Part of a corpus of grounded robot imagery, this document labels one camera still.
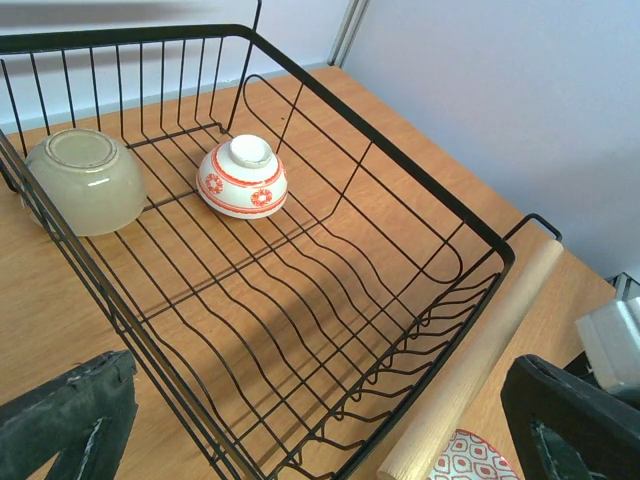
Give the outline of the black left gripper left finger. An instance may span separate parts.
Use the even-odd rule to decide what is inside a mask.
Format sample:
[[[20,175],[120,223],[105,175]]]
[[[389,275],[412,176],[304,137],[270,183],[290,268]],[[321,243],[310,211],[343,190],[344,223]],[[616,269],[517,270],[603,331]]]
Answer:
[[[108,351],[1,406],[1,477],[113,479],[138,405],[134,357]]]

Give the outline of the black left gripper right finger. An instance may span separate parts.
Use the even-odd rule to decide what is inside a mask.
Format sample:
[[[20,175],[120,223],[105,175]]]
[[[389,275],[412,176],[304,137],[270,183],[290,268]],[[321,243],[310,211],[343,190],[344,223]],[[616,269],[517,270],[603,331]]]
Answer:
[[[519,356],[500,398],[526,479],[639,477],[639,401],[601,389],[585,362]]]

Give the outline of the black wire dish rack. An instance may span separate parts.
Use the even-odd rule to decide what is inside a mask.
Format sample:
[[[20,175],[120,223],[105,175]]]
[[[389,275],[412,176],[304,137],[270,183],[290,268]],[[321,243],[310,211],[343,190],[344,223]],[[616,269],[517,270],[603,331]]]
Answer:
[[[144,414],[129,477],[372,479],[409,410],[488,320],[515,256],[256,20],[1,39],[1,396],[113,347]],[[25,165],[46,137],[102,132],[147,199],[78,237]],[[200,197],[216,146],[264,139],[288,198],[261,219]]]

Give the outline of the beige leaf pattern bowl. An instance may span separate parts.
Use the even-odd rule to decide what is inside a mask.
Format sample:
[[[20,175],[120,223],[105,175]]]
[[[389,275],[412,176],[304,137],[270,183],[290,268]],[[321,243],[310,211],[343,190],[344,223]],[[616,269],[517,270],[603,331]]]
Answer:
[[[138,160],[102,132],[56,132],[28,153],[25,165],[78,237],[117,231],[144,209],[147,189]]]

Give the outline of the orange floral white bowl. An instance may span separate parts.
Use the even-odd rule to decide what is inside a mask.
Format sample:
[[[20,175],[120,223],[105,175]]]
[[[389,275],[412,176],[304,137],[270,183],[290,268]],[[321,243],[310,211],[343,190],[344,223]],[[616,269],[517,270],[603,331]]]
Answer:
[[[252,134],[238,135],[209,152],[196,174],[196,187],[213,210],[246,220],[276,213],[288,198],[282,161]]]

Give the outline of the red diamond pattern bowl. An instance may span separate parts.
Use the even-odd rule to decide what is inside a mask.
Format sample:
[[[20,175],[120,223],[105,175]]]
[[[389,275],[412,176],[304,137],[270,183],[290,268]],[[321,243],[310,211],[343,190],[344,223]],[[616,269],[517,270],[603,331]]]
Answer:
[[[475,433],[457,429],[428,475],[431,480],[517,480],[509,462]]]

